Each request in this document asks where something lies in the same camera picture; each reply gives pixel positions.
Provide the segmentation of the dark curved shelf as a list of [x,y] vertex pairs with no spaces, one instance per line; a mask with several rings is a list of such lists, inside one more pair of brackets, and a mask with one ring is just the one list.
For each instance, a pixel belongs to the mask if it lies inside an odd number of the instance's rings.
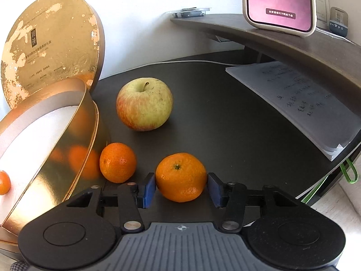
[[360,114],[360,46],[314,32],[309,37],[256,29],[241,14],[172,18],[172,22],[217,35],[284,62],[324,87],[355,114]]

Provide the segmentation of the gold gift box base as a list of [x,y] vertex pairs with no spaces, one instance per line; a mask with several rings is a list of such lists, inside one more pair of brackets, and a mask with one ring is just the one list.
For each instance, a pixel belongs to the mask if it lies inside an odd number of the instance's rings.
[[[96,102],[82,80],[64,79],[28,96],[1,121],[2,157],[27,126],[47,113],[66,106],[76,106],[76,112],[34,177],[54,194],[55,201],[50,209],[85,188],[105,184],[99,170],[99,157],[109,144],[110,137]],[[18,235],[21,229],[48,211],[34,218],[26,218],[24,208],[29,206],[31,213],[34,213],[40,209],[40,204],[40,201],[31,203],[22,199],[16,202],[5,221],[1,222],[2,254],[20,258]]]

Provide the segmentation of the smartphone pink screen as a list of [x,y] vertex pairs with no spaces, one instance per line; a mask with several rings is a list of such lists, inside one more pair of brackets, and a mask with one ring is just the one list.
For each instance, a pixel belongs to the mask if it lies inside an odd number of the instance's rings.
[[316,0],[242,0],[243,16],[255,28],[308,37],[316,29]]

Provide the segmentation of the mandarin orange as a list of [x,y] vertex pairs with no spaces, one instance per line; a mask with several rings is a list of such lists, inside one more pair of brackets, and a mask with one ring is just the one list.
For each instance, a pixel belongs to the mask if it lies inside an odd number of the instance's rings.
[[134,151],[123,143],[111,143],[101,152],[100,171],[112,183],[121,184],[131,178],[137,168]]
[[11,189],[11,180],[5,171],[0,171],[0,195],[5,195]]
[[197,199],[203,192],[207,171],[195,156],[180,152],[167,156],[158,164],[155,180],[163,197],[185,203]]

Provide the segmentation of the gold round box lid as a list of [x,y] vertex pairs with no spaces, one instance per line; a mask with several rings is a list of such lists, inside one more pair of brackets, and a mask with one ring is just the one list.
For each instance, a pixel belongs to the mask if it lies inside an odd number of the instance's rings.
[[85,0],[37,0],[18,17],[5,41],[1,85],[10,108],[66,78],[93,91],[105,56],[100,17]]

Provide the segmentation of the framed certificate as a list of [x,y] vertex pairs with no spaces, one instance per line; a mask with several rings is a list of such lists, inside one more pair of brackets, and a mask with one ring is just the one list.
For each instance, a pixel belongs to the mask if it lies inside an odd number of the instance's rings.
[[337,7],[330,7],[329,0],[316,0],[317,28],[339,37],[348,33],[348,14]]

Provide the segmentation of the paper stack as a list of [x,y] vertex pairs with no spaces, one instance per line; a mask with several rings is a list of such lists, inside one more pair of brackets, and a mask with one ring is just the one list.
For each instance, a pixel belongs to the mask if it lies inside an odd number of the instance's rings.
[[360,131],[360,117],[310,77],[284,63],[239,65],[226,71],[273,106],[330,161]]

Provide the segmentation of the yellow-red apple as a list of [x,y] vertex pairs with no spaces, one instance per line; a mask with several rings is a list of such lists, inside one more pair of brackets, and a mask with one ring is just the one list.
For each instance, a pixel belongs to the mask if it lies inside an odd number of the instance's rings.
[[169,87],[156,78],[136,78],[125,84],[116,99],[116,111],[121,122],[136,131],[161,127],[173,110],[173,95]]

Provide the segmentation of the clear tray with glasses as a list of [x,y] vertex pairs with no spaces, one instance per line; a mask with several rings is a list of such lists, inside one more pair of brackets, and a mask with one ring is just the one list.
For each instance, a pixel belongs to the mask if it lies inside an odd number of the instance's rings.
[[205,16],[210,9],[208,7],[191,7],[177,10],[173,13],[174,18],[193,18]]

